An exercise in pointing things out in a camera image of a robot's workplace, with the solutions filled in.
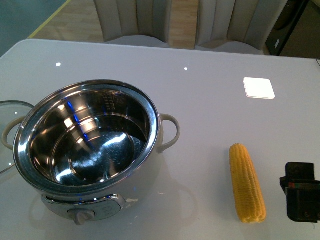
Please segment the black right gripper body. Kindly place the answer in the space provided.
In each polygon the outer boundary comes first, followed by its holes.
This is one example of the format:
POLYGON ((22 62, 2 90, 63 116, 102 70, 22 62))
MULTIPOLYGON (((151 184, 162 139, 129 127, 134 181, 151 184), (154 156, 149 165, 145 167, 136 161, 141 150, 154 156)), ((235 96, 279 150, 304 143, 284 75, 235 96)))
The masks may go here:
POLYGON ((288 162, 280 186, 286 196, 287 216, 294 222, 320 221, 320 182, 315 179, 314 164, 288 162))

